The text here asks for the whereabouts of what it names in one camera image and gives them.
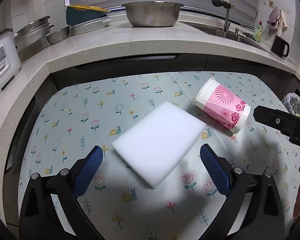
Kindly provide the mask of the white foam sponge block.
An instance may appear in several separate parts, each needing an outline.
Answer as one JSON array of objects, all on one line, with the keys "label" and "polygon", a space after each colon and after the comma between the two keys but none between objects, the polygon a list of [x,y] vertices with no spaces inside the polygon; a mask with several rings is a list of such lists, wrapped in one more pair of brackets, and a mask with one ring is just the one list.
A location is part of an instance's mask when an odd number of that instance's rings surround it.
[{"label": "white foam sponge block", "polygon": [[151,188],[158,187],[183,160],[206,124],[165,101],[112,146]]}]

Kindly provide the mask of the pink white paper cup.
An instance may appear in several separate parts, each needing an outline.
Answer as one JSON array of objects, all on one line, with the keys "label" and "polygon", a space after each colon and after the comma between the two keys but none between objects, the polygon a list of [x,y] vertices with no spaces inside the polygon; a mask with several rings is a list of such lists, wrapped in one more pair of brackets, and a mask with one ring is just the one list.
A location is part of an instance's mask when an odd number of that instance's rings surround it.
[{"label": "pink white paper cup", "polygon": [[199,90],[193,103],[233,134],[242,129],[251,110],[243,99],[213,77]]}]

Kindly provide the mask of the pink hanging cloth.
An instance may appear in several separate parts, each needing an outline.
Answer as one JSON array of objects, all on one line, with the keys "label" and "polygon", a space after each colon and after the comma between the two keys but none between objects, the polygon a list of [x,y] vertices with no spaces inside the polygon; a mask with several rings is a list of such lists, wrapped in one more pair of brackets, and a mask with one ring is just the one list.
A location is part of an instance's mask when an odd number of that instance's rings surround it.
[{"label": "pink hanging cloth", "polygon": [[288,28],[288,24],[286,21],[286,16],[285,13],[282,9],[279,10],[279,14],[276,18],[276,25],[275,25],[275,30],[276,30],[276,35],[281,36],[284,31]]}]

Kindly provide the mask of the green dish soap bottle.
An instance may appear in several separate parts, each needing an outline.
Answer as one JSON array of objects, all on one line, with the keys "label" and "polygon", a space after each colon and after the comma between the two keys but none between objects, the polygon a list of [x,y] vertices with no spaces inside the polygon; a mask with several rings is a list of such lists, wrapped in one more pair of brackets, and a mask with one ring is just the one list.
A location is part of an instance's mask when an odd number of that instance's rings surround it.
[{"label": "green dish soap bottle", "polygon": [[263,31],[263,26],[262,26],[262,21],[259,21],[256,28],[255,28],[255,41],[260,43],[261,42],[261,37],[262,37],[262,31]]}]

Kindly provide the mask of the white rice cooker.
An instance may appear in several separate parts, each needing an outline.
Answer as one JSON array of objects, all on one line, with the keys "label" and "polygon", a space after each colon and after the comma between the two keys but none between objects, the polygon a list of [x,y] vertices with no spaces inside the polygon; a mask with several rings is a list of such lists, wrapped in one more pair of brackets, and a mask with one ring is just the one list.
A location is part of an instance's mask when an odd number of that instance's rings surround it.
[{"label": "white rice cooker", "polygon": [[10,79],[19,73],[20,64],[13,29],[0,29],[0,94]]}]

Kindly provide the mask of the stainless steel sink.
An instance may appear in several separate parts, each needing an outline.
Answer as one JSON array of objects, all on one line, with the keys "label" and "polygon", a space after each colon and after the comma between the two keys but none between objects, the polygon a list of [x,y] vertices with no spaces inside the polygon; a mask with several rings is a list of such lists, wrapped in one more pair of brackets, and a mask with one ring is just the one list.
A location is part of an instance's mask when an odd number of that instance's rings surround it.
[{"label": "stainless steel sink", "polygon": [[274,53],[272,53],[271,51],[261,47],[260,45],[258,45],[257,43],[255,43],[253,40],[245,37],[245,36],[242,36],[242,35],[239,35],[239,34],[235,34],[231,31],[229,32],[224,32],[222,31],[221,29],[217,28],[217,27],[212,27],[212,26],[209,26],[209,25],[205,25],[205,24],[198,24],[198,23],[190,23],[190,22],[184,22],[182,21],[182,23],[188,25],[188,26],[191,26],[193,28],[196,28],[206,34],[209,34],[209,35],[212,35],[212,36],[216,36],[216,37],[221,37],[221,38],[224,38],[224,39],[227,39],[227,40],[232,40],[232,41],[236,41],[240,44],[245,44],[247,46],[250,46],[250,47],[254,47],[256,49],[259,49],[259,50],[262,50],[264,52],[268,52],[269,54],[273,55]]}]

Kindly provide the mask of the purple hanging cloth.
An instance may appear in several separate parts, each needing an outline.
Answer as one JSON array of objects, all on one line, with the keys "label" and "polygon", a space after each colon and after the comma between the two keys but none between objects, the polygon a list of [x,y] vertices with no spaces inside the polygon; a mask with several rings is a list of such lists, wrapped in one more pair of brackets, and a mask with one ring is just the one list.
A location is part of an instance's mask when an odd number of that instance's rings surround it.
[{"label": "purple hanging cloth", "polygon": [[269,15],[267,24],[269,25],[268,34],[273,35],[276,32],[277,17],[279,15],[279,9],[275,7]]}]

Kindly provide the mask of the yellow teal plastic basin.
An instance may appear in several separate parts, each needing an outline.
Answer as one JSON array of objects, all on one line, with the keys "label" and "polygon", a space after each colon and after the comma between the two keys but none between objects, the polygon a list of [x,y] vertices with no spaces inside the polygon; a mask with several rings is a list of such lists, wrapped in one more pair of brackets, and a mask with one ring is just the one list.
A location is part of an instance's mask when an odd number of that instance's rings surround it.
[{"label": "yellow teal plastic basin", "polygon": [[89,5],[67,5],[66,23],[67,25],[77,25],[97,18],[107,16],[109,10]]}]

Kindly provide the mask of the stacked steel steamer pots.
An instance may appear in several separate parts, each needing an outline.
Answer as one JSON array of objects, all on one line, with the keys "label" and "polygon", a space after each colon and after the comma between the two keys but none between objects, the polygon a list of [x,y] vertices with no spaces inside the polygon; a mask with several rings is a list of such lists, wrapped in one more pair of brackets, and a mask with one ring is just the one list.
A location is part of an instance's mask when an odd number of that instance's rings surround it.
[{"label": "stacked steel steamer pots", "polygon": [[53,25],[50,16],[44,16],[22,27],[14,35],[14,42],[21,62],[25,62],[47,47],[45,36],[51,33]]}]

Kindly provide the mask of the trash bin with clear liner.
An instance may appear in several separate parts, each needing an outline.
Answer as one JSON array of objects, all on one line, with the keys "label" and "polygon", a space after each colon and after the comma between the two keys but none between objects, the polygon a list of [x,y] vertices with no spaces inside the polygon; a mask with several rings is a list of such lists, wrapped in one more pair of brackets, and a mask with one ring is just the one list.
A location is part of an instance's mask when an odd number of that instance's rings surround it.
[{"label": "trash bin with clear liner", "polygon": [[288,93],[283,97],[282,103],[290,114],[300,117],[300,96]]}]

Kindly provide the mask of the dark steel wool scrubber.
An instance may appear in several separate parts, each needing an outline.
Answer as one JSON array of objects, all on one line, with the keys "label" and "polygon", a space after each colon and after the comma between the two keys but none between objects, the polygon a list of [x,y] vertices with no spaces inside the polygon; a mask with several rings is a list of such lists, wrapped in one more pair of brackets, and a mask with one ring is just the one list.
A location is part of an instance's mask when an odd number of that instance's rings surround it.
[{"label": "dark steel wool scrubber", "polygon": [[242,32],[242,34],[248,38],[254,39],[253,34],[247,33],[247,32]]}]

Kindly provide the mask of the floral light blue tablecloth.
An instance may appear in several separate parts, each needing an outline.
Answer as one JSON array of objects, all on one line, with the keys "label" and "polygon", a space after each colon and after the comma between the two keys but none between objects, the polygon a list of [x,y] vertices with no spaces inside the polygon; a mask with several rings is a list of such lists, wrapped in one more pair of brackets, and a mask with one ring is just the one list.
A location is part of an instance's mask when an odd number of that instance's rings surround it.
[{"label": "floral light blue tablecloth", "polygon": [[105,239],[198,239],[222,207],[200,159],[208,144],[244,172],[270,172],[285,228],[300,185],[300,147],[243,106],[284,110],[251,74],[178,72],[135,75],[56,89],[43,103],[19,176],[23,202],[34,173],[53,176],[98,146],[101,166],[78,202]]}]

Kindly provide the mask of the black electric kettle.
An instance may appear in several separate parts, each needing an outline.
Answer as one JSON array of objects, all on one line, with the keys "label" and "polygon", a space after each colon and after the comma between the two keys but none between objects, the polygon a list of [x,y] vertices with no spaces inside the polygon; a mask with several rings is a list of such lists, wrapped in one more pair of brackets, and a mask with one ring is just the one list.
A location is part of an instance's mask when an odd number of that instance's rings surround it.
[{"label": "black electric kettle", "polygon": [[270,50],[275,55],[279,56],[280,58],[283,58],[288,56],[290,45],[282,37],[276,35]]}]

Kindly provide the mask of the shallow steel tray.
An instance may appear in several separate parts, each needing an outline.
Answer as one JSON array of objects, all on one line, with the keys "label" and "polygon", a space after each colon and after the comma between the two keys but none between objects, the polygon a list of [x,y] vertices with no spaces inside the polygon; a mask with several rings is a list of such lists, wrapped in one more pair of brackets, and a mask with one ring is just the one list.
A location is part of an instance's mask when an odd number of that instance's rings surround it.
[{"label": "shallow steel tray", "polygon": [[107,27],[111,22],[111,19],[106,16],[102,18],[92,19],[86,22],[82,22],[76,25],[72,25],[70,28],[70,36],[77,36],[98,29]]}]

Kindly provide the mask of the yellow wall socket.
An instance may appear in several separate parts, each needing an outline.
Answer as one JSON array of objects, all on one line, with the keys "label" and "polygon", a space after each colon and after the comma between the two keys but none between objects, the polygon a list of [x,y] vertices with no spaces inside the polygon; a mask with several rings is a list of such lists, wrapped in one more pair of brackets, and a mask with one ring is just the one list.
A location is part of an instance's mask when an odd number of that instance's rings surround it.
[{"label": "yellow wall socket", "polygon": [[268,6],[273,8],[274,7],[274,1],[269,0],[268,1]]}]

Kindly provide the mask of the steel colander bowl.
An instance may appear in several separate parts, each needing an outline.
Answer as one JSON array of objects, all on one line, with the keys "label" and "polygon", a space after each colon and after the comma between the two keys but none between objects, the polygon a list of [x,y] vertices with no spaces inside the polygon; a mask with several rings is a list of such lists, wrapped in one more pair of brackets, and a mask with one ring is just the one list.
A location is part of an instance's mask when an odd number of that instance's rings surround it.
[{"label": "steel colander bowl", "polygon": [[184,5],[165,1],[131,2],[122,5],[127,18],[134,27],[172,27],[178,20]]}]

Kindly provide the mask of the chrome kitchen faucet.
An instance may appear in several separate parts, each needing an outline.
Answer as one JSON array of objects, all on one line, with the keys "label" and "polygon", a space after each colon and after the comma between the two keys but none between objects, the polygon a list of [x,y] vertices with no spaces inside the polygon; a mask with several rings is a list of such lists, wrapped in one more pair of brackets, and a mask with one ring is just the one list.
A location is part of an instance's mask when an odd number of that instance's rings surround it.
[{"label": "chrome kitchen faucet", "polygon": [[229,22],[230,9],[233,9],[235,7],[234,4],[231,3],[231,0],[211,0],[211,2],[214,7],[218,7],[218,8],[223,7],[226,10],[223,31],[227,33],[230,28],[230,22]]}]

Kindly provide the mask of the small steel bowl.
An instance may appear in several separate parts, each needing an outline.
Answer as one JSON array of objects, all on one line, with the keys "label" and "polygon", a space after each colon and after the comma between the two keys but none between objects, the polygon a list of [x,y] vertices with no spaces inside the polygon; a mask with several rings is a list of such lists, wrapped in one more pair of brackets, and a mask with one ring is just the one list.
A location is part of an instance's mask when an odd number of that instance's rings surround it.
[{"label": "small steel bowl", "polygon": [[53,33],[46,35],[46,40],[48,44],[54,45],[65,39],[67,39],[70,35],[70,26],[66,26],[62,29],[59,29]]}]

